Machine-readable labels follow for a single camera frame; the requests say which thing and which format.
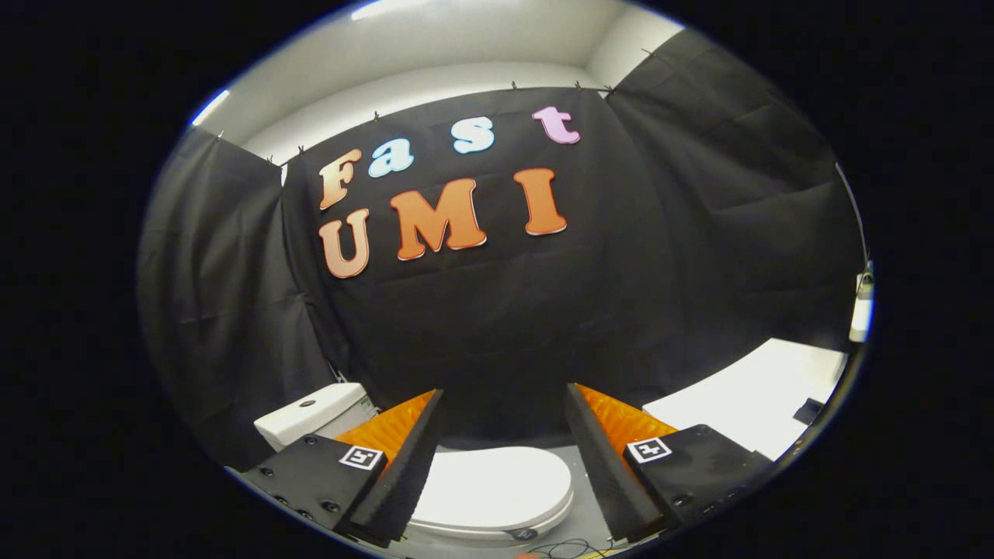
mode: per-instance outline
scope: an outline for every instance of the cable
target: cable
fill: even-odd
[[[856,206],[856,198],[853,196],[853,189],[849,187],[849,181],[846,180],[846,174],[842,172],[842,167],[839,163],[835,163],[835,170],[839,172],[839,176],[842,177],[842,184],[846,185],[846,192],[849,193],[849,201],[853,203],[853,210],[856,212],[856,223],[860,226],[860,241],[863,243],[863,263],[867,266],[870,261],[870,254],[867,252],[867,238],[863,233],[863,217],[860,215],[860,209]]]
[[[573,555],[571,557],[554,555],[554,553],[556,552],[556,549],[558,547],[560,547],[560,546],[563,546],[563,545],[583,546],[583,550],[581,550],[580,553],[578,553],[576,555]],[[542,551],[543,548],[547,548],[547,547],[551,547],[552,549],[550,549],[549,551]],[[588,551],[592,551],[592,552],[596,553],[597,555],[599,555],[600,557],[607,557],[606,555],[604,555],[603,552],[604,551],[610,551],[613,548],[614,548],[614,542],[613,542],[613,540],[611,541],[611,547],[608,547],[607,549],[597,549],[597,548],[591,546],[585,539],[582,539],[582,538],[573,538],[573,539],[568,539],[566,541],[561,541],[559,543],[547,543],[545,545],[540,545],[538,547],[534,547],[532,549],[529,549],[528,553],[538,553],[538,554],[540,554],[542,556],[542,559],[578,559],[579,557],[581,557],[582,555],[584,555]]]

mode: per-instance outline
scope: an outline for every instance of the ceiling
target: ceiling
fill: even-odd
[[[302,31],[228,87],[203,122],[236,144],[317,100],[411,70],[477,62],[585,68],[628,4],[618,0],[428,0]]]

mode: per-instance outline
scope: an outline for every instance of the toilet seat lid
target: toilet seat lid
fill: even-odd
[[[510,530],[561,511],[570,467],[541,449],[437,453],[411,522],[465,530]]]

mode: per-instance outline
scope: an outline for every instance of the black curtain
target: black curtain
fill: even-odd
[[[685,29],[617,85],[674,250],[683,388],[769,337],[848,346],[864,258],[831,147],[773,84]]]
[[[579,142],[546,135],[531,117],[546,106]],[[493,145],[457,153],[451,126],[476,116]],[[373,150],[396,138],[414,163],[371,177]],[[355,148],[347,196],[321,211],[318,172]],[[334,382],[328,361],[383,408],[444,389],[449,446],[567,444],[567,382],[641,406],[769,337],[846,348],[863,255],[834,165],[774,86],[690,30],[606,99],[546,88],[424,104],[305,150],[282,188],[278,167],[195,128],[148,210],[142,325],[181,416],[236,468],[271,454],[252,421]],[[565,230],[526,233],[513,176],[529,168],[555,172]],[[414,190],[433,207],[461,178],[476,181],[487,242],[400,261],[391,198]],[[370,261],[337,279],[318,229],[362,208]],[[351,258],[350,226],[340,239]]]
[[[334,382],[282,241],[280,169],[199,128],[146,212],[138,305],[152,362],[207,454],[246,469],[255,419]]]
[[[532,114],[567,112],[575,144],[550,139]],[[460,154],[453,124],[486,116],[495,140]],[[405,138],[414,162],[373,178],[372,152]],[[352,149],[348,194],[319,209],[319,171]],[[289,162],[284,187],[287,246],[303,291],[320,304],[316,324],[350,380],[394,406],[443,388],[444,442],[567,444],[565,385],[578,381],[628,401],[666,394],[681,364],[678,291],[665,214],[641,152],[594,91],[535,89],[478,93],[424,104],[370,121],[315,145]],[[560,233],[532,236],[514,174],[549,168]],[[483,246],[398,258],[392,197],[415,190],[434,207],[449,181],[476,181],[473,206]],[[318,229],[363,208],[370,261],[357,276],[327,270]],[[352,229],[339,234],[355,254]],[[350,347],[341,360],[334,332]]]

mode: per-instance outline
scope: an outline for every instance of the blue letter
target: blue letter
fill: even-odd
[[[486,116],[464,118],[452,125],[452,137],[458,138],[452,147],[459,153],[483,151],[494,144],[494,123]]]
[[[376,178],[391,171],[403,171],[412,163],[414,156],[411,155],[411,143],[406,138],[390,140],[373,151],[370,176]]]

